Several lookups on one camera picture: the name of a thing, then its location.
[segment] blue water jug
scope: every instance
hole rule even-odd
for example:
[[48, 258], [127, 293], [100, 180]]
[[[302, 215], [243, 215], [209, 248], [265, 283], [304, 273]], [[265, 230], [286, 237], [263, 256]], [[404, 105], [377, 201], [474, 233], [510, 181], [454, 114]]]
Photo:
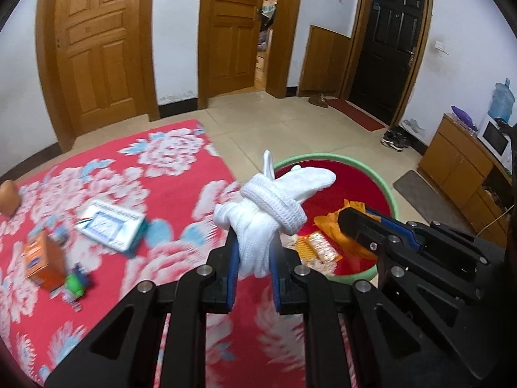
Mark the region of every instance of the blue water jug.
[[506, 122], [512, 114], [515, 96], [510, 90], [510, 79], [506, 78], [505, 84], [496, 83], [495, 91], [490, 104], [488, 115], [492, 118], [503, 118]]

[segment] floral fabric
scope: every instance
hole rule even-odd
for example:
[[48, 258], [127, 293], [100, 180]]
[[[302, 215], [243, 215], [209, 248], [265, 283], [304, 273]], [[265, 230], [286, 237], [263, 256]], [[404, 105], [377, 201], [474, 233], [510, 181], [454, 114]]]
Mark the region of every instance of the floral fabric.
[[[0, 337], [40, 384], [139, 281], [164, 284], [204, 264], [227, 237], [212, 221], [214, 206], [240, 197], [195, 120], [76, 155], [19, 190], [23, 202], [15, 216], [0, 216]], [[149, 229], [134, 258], [74, 230], [93, 198], [146, 213]], [[95, 283], [79, 299], [80, 312], [25, 278], [23, 244], [60, 225], [69, 232], [63, 246], [68, 266], [80, 262]], [[207, 317], [206, 378], [211, 388], [305, 386], [302, 320], [276, 314], [269, 278], [241, 280], [232, 313]]]

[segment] orange cloth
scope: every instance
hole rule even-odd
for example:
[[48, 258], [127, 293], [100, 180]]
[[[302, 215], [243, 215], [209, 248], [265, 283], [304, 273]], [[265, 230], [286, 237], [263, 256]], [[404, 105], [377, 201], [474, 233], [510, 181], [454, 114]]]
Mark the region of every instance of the orange cloth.
[[352, 238], [346, 236], [344, 233], [342, 233], [341, 229], [339, 229], [338, 225], [338, 216], [339, 213], [342, 210], [345, 210], [345, 208], [352, 207], [355, 208], [355, 210], [358, 210], [367, 216], [370, 216], [374, 220], [377, 220], [378, 222], [381, 221], [381, 218], [379, 216], [374, 216], [366, 212], [366, 208], [364, 206], [364, 203], [359, 203], [357, 201], [348, 201], [347, 199], [344, 200], [344, 207], [340, 208], [338, 211], [335, 211], [333, 213], [329, 213], [326, 216], [316, 216], [314, 218], [314, 224], [318, 226], [320, 230], [325, 232], [325, 234], [332, 239], [334, 242], [336, 242], [343, 250], [347, 253], [350, 253], [355, 256], [359, 256], [360, 258], [366, 258], [368, 260], [376, 260], [377, 256], [372, 254], [368, 249], [363, 248], [360, 246], [355, 240]]

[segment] green rim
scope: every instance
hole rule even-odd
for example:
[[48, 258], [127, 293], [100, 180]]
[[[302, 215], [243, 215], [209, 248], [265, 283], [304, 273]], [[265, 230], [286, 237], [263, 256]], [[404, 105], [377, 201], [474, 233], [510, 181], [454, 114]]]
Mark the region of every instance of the green rim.
[[[399, 220], [399, 208], [397, 207], [395, 198], [391, 194], [391, 190], [389, 189], [388, 184], [384, 182], [384, 179], [379, 176], [379, 174], [371, 169], [370, 167], [366, 166], [364, 163], [361, 163], [355, 159], [349, 158], [347, 156], [341, 156], [336, 155], [334, 153], [310, 153], [307, 155], [299, 155], [294, 156], [292, 158], [283, 160], [280, 163], [277, 163], [275, 165], [275, 171], [278, 169], [284, 168], [289, 165], [295, 165], [299, 162], [307, 161], [307, 160], [333, 160], [335, 162], [340, 162], [347, 164], [351, 167], [354, 167], [355, 169], [358, 169], [359, 171], [365, 173], [368, 175], [381, 189], [384, 197], [386, 197], [386, 200], [388, 201], [389, 209], [391, 212], [391, 216]], [[354, 281], [357, 280], [368, 280], [370, 281], [378, 274], [377, 266], [374, 265], [373, 267], [369, 268], [368, 270], [365, 270], [361, 273], [357, 274], [350, 274], [349, 276], [327, 276], [329, 280], [337, 281], [339, 283], [345, 283], [347, 285], [353, 284]]]

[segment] door frame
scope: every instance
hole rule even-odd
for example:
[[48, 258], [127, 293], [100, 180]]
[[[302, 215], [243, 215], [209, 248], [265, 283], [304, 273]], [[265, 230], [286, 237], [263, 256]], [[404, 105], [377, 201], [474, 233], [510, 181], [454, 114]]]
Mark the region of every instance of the door frame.
[[[363, 49], [364, 38], [366, 35], [366, 28], [368, 27], [368, 21], [370, 18], [370, 7], [373, 0], [359, 0], [355, 23], [353, 25], [352, 40], [350, 43], [350, 53], [348, 54], [348, 62], [343, 74], [343, 80], [341, 85], [340, 97], [347, 100], [352, 90], [353, 80], [357, 72], [359, 65], [359, 58]], [[433, 11], [433, 0], [424, 0], [422, 24], [420, 26], [420, 32], [418, 34], [415, 59], [413, 65], [409, 68], [407, 75], [406, 84], [402, 91], [399, 104], [395, 110], [393, 119], [389, 126], [397, 125], [400, 118], [406, 110], [409, 102], [409, 97], [413, 91], [415, 81], [417, 79], [420, 66], [422, 64], [423, 55], [427, 46], [427, 40], [429, 35], [429, 29], [431, 27], [431, 17]]]
[[[200, 0], [199, 26], [197, 32], [197, 108], [208, 107], [208, 63], [210, 57], [211, 0]], [[271, 40], [266, 71], [266, 92], [275, 98], [285, 98], [289, 66], [293, 54], [294, 37], [301, 0], [278, 0], [275, 28]]]
[[[77, 134], [67, 110], [65, 96], [58, 71], [58, 57], [55, 47], [56, 0], [38, 0], [36, 6], [36, 58], [41, 90], [48, 116], [58, 138], [61, 151], [71, 150]], [[153, 0], [140, 0], [140, 54], [146, 111], [149, 121], [160, 118], [156, 88], [154, 86], [154, 65], [152, 45]]]

